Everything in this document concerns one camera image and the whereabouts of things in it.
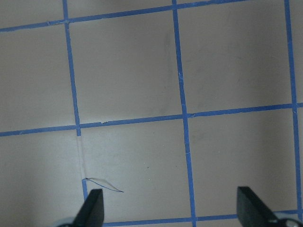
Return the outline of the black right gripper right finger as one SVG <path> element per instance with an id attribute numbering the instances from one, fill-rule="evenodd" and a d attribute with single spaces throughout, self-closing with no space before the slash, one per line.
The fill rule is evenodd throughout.
<path id="1" fill-rule="evenodd" d="M 237 188 L 237 217 L 243 227 L 277 227 L 279 218 L 248 186 Z"/>

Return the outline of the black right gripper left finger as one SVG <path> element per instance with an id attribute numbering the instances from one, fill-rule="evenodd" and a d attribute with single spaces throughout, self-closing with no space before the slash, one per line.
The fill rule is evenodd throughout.
<path id="1" fill-rule="evenodd" d="M 104 223 L 104 199 L 102 189 L 90 191 L 74 219 L 75 227 L 102 227 Z"/>

